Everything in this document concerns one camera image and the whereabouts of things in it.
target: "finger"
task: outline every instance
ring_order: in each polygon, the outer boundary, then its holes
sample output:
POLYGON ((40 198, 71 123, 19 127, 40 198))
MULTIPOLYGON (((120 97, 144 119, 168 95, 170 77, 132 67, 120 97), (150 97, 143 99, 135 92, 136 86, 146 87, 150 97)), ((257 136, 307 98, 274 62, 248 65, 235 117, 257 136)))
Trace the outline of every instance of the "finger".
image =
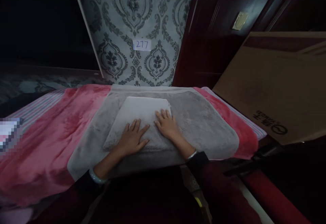
POLYGON ((133 129, 135 128, 136 122, 137 122, 136 119, 132 122, 132 124, 131 124, 131 126, 129 128, 130 131, 133 131, 133 129))
POLYGON ((138 119, 136 122, 135 129, 134 129, 135 132, 138 132, 139 126, 140 126, 140 119, 138 119))
POLYGON ((149 125, 145 125, 144 128, 142 128, 138 133, 140 137, 148 130, 149 125))
POLYGON ((147 143, 149 142, 148 139, 142 140, 138 145, 138 150, 141 150, 147 143))
POLYGON ((164 119, 167 118, 167 117, 166 117, 166 113, 165 113, 165 111, 164 111, 163 109, 161 109, 161 114, 162 114, 162 117, 163 117, 164 119))
POLYGON ((157 129, 159 129, 159 131, 161 131, 162 127, 161 127, 161 124, 158 122, 158 121, 154 121, 157 129))
POLYGON ((168 119, 171 118, 169 110, 166 110, 165 112, 166 112, 166 117, 167 117, 168 119))
POLYGON ((155 114, 156 114, 156 117, 159 119, 159 122, 162 122, 162 120, 163 120, 162 115, 158 111, 155 111, 155 114))
POLYGON ((129 130, 129 123, 126 124, 126 127, 125 127, 123 133, 126 133, 128 130, 129 130))

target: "number label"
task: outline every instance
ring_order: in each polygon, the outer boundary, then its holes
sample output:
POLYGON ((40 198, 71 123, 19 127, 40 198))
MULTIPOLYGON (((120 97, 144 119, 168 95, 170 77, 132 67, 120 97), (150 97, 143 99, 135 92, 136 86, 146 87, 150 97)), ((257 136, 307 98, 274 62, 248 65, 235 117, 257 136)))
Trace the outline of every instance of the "number label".
POLYGON ((135 39, 132 40, 133 49, 136 51, 151 51, 152 41, 147 39, 135 39))

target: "wallpaper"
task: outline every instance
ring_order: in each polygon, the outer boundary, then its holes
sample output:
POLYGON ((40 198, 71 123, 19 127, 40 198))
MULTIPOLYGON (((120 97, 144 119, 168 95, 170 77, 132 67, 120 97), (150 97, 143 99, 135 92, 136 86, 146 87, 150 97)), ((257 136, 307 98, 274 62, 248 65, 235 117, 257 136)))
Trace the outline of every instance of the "wallpaper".
POLYGON ((171 86, 191 0, 81 0, 107 80, 171 86), (151 51, 134 51, 133 39, 151 51))
POLYGON ((112 82, 95 77, 6 75, 0 80, 0 104, 22 93, 49 92, 86 84, 112 85, 112 82))

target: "sleeve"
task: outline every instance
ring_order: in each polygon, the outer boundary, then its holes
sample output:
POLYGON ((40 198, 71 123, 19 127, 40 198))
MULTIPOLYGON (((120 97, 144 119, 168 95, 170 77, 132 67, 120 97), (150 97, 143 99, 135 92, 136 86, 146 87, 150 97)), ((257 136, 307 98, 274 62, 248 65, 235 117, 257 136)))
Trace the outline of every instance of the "sleeve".
POLYGON ((79 224, 84 219, 90 204, 103 191, 87 171, 74 185, 53 202, 40 216, 28 224, 70 223, 79 224))
POLYGON ((242 192, 209 162, 204 152, 192 157, 187 166, 208 202, 212 223, 261 223, 242 192))

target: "left hand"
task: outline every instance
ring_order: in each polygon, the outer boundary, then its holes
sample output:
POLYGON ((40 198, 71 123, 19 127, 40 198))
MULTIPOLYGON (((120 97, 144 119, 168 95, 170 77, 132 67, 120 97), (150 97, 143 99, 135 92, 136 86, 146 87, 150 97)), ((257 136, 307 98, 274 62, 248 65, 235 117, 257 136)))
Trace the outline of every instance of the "left hand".
POLYGON ((135 119, 130 127, 127 123, 120 141, 111 150, 111 153, 118 153, 122 157, 126 157, 140 151, 149 142, 148 139, 140 141, 142 135, 148 130, 149 124, 141 130, 139 130, 139 126, 140 119, 135 119))

